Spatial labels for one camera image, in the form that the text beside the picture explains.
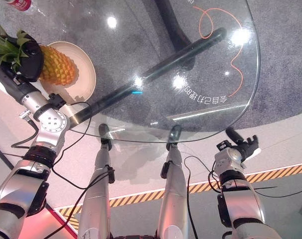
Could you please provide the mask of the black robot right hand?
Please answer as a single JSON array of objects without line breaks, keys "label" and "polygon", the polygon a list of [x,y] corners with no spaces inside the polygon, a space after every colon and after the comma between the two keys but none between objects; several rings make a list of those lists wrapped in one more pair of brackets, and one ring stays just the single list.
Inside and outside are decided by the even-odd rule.
[{"label": "black robot right hand", "polygon": [[247,158],[253,155],[254,151],[259,148],[259,141],[256,135],[253,135],[252,138],[244,138],[235,131],[233,127],[228,127],[225,130],[227,136],[235,143],[234,145],[230,144],[232,149],[240,152],[242,159],[241,162],[244,162]]}]

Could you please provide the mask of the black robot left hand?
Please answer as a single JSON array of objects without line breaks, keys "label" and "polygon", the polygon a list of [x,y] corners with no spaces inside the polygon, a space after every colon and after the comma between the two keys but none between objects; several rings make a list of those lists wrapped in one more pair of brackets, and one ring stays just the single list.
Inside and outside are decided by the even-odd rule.
[{"label": "black robot left hand", "polygon": [[39,44],[27,32],[20,30],[16,37],[0,35],[0,90],[20,102],[38,89],[36,82],[44,64]]}]

